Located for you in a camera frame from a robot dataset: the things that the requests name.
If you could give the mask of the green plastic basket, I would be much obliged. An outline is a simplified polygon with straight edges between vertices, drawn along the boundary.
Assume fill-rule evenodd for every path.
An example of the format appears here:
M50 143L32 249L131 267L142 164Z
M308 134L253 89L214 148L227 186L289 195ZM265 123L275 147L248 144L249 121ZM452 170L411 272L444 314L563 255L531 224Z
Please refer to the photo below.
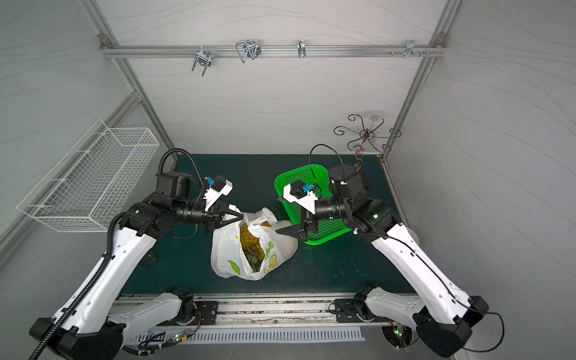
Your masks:
M295 182L300 185L298 189L304 192L304 204L308 207L311 207L312 200L332 197L332 191L329 188L331 182L329 171L322 165L301 166L278 175L274 180L274 189L277 195L284 197L284 194L289 194L289 191L285 192L284 190ZM337 218L319 220L317 229L317 233L308 232L306 238L301 241L306 245L317 246L351 232L351 229Z

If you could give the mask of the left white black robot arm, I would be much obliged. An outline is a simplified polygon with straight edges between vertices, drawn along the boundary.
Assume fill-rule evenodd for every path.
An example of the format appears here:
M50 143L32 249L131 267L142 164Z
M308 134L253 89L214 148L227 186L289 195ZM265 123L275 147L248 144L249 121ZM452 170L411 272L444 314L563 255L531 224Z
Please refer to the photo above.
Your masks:
M50 349L64 359L113 359L126 343L166 321L185 325L198 320L194 295L172 288L133 310L110 309L157 240L174 224L202 224L207 233L243 219L221 201L232 189L222 176L204 178L199 196L188 198L191 176L159 172L154 192L117 214L106 232L106 250L80 288L51 317L29 330L38 345L30 359Z

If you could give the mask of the yellow pineapple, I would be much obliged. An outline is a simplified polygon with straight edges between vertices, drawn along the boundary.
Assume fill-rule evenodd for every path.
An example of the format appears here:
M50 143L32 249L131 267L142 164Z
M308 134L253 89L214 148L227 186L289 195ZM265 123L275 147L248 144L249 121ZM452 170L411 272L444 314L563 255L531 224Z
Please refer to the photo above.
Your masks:
M252 271L258 272L265 259L265 251L260 244L260 239L252 235L248 226L244 225L240 228L240 242Z

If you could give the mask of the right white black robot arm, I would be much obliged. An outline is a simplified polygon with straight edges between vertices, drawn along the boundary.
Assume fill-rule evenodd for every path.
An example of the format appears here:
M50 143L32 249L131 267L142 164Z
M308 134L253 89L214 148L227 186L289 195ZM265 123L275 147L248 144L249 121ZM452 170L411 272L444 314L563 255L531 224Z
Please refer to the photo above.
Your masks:
M354 295L356 317L366 323L386 318L398 329L409 328L438 356L449 358L465 348L473 327L488 314L488 303L468 295L435 265L381 200L368 196L362 174L349 165L322 170L310 180L274 182L278 199L296 204L298 223L279 233L308 242L327 221L341 221L383 254L415 290L398 295L366 285Z

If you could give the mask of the white plastic bag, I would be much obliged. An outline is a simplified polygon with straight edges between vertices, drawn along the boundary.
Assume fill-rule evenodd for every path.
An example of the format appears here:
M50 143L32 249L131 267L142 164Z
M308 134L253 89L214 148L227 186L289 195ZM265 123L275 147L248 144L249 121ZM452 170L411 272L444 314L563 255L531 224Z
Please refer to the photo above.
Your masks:
M243 214L243 219L212 235L211 268L221 278L259 281L296 253L299 241L277 230L290 226L268 208Z

